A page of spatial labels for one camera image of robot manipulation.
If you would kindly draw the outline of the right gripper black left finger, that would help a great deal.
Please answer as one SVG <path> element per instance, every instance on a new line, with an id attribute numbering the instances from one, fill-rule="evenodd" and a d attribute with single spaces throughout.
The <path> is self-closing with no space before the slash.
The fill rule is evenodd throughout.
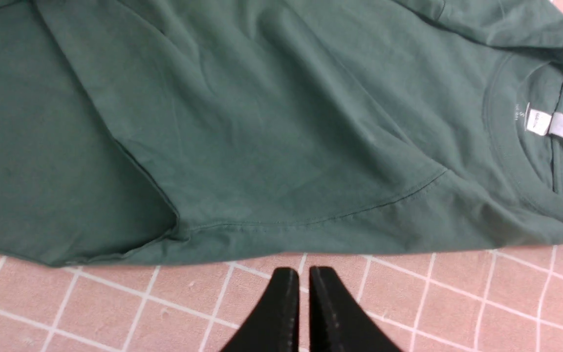
<path id="1" fill-rule="evenodd" d="M 300 290 L 294 269 L 280 267 L 244 323 L 223 352 L 297 352 L 299 350 Z"/>

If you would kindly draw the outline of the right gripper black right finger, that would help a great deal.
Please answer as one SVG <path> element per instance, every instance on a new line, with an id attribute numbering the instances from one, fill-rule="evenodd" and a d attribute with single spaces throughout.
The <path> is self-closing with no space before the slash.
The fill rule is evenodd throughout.
<path id="1" fill-rule="evenodd" d="M 311 352 L 400 352 L 328 266 L 310 268 Z"/>

